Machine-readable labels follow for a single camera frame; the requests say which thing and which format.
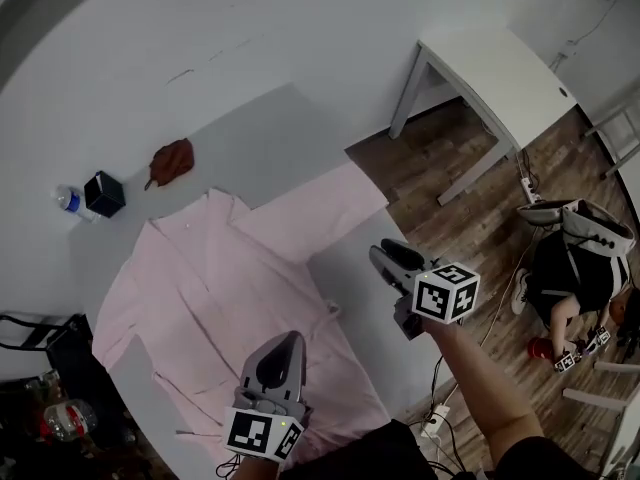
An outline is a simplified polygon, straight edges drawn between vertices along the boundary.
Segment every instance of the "shoe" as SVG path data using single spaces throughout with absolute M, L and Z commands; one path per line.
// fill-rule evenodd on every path
M 519 315 L 527 307 L 527 279 L 531 274 L 526 268 L 521 268 L 516 272 L 516 286 L 511 294 L 511 311 Z

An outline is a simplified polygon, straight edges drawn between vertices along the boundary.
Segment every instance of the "wooden floor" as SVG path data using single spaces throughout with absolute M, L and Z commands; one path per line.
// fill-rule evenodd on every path
M 547 200 L 588 199 L 634 227 L 617 181 L 600 181 L 599 175 L 608 163 L 593 139 L 579 138 L 584 129 L 580 115 L 574 111 L 527 148 L 531 168 L 540 178 L 539 193 Z M 515 212 L 517 206 L 526 203 L 516 159 L 503 159 L 473 184 L 468 193 L 444 207 L 438 205 L 436 197 L 495 142 L 496 139 L 483 130 L 475 113 L 461 100 L 455 100 L 408 124 L 395 141 L 386 135 L 376 136 L 347 151 L 387 196 L 391 216 L 411 243 L 436 256 L 446 255 L 451 261 L 463 262 L 482 275 L 477 309 L 464 324 L 479 342 L 533 233 L 533 228 Z M 638 279 L 637 248 L 630 254 L 629 261 Z M 581 427 L 587 423 L 608 430 L 614 424 L 613 416 L 605 410 L 562 399 L 562 389 L 572 387 L 625 398 L 640 379 L 636 375 L 594 372 L 593 359 L 583 360 L 563 375 L 553 373 L 550 363 L 529 359 L 527 342 L 545 331 L 533 311 L 518 318 L 513 315 L 510 295 L 509 292 L 505 297 L 505 305 L 484 348 L 529 396 L 545 434 L 584 467 L 595 471 L 598 458 L 590 451 L 602 451 L 604 441 L 584 433 Z M 595 315 L 576 318 L 569 333 L 572 337 L 584 336 L 595 320 Z M 598 358 L 619 362 L 623 353 L 612 340 Z M 634 356 L 630 362 L 640 362 L 640 359 Z M 437 401 L 446 398 L 449 386 L 438 390 Z M 428 395 L 425 393 L 420 407 L 408 411 L 407 420 L 419 419 L 428 407 Z M 491 469 L 488 448 L 459 391 L 448 405 L 452 407 L 449 419 L 466 467 Z M 440 431 L 443 448 L 451 455 L 451 440 L 444 429 Z M 429 440 L 419 438 L 418 442 L 429 457 L 435 457 L 435 448 Z M 452 467 L 444 456 L 441 462 Z

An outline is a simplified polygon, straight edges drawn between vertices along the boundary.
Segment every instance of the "person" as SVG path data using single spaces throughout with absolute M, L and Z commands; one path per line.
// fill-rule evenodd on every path
M 515 314 L 528 303 L 535 308 L 549 329 L 554 362 L 575 349 L 565 340 L 572 318 L 599 312 L 598 327 L 604 327 L 609 316 L 622 325 L 628 307 L 640 309 L 640 291 L 632 286 L 626 256 L 602 256 L 576 245 L 568 251 L 570 255 L 562 230 L 542 239 L 531 271 L 516 273 L 511 299 Z
M 583 480 L 592 478 L 555 443 L 544 437 L 525 396 L 459 325 L 424 319 L 458 381 L 469 412 L 489 444 L 496 480 Z M 234 480 L 274 480 L 278 465 L 246 457 Z M 399 478 L 436 480 L 410 428 L 398 421 L 366 434 L 324 457 L 294 466 L 281 480 Z M 459 472 L 456 479 L 475 478 Z

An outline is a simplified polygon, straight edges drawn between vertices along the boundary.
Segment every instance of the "white chair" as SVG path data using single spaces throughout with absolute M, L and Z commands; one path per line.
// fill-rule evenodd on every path
M 633 364 L 596 361 L 593 368 L 614 373 L 640 373 L 640 365 Z M 609 437 L 609 442 L 600 462 L 600 474 L 606 477 L 614 470 L 626 470 L 640 450 L 640 385 L 633 390 L 627 400 L 592 395 L 575 389 L 565 389 L 562 396 L 618 413 L 619 416 L 613 432 L 606 434 Z M 585 430 L 587 429 L 599 434 L 603 433 L 599 429 L 585 428 Z

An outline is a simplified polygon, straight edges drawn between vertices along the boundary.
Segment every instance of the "small black cube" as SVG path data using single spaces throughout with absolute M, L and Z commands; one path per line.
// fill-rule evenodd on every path
M 87 208 L 104 217 L 113 217 L 126 205 L 122 183 L 99 171 L 84 186 Z

